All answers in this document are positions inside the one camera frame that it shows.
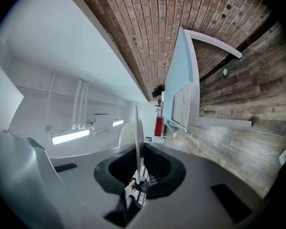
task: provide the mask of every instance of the light fixture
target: light fixture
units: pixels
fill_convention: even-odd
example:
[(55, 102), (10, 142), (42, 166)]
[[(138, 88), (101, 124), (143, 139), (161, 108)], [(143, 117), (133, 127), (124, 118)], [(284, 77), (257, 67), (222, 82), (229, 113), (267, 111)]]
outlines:
[(113, 122), (112, 126), (120, 125), (120, 124), (123, 124), (123, 123), (124, 123), (123, 120), (116, 121), (116, 122)]
[(60, 135), (60, 136), (55, 136), (52, 137), (52, 143), (53, 145), (68, 142), (86, 135), (89, 135), (90, 130), (85, 130), (85, 131), (80, 131), (80, 132), (75, 132), (67, 135)]

